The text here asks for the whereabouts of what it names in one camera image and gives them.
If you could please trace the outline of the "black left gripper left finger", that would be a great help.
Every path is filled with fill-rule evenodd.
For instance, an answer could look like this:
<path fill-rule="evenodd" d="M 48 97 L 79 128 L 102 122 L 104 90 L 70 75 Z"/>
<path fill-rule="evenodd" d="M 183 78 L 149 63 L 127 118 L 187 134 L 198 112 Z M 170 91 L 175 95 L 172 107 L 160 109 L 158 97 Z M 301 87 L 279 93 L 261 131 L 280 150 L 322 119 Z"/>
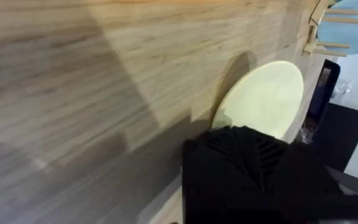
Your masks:
<path fill-rule="evenodd" d="M 185 223 L 229 222 L 237 217 L 236 202 L 264 192 L 258 137 L 247 127 L 225 127 L 184 142 Z"/>

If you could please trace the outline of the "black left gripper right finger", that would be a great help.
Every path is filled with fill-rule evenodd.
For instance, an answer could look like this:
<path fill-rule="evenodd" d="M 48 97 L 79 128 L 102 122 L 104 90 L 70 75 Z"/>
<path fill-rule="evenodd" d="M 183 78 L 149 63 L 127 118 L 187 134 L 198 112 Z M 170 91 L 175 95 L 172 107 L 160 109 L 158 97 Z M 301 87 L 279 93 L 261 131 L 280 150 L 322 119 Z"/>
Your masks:
<path fill-rule="evenodd" d="M 307 145 L 289 144 L 254 129 L 250 133 L 254 175 L 259 187 L 259 192 L 250 196 L 251 205 L 344 194 Z"/>

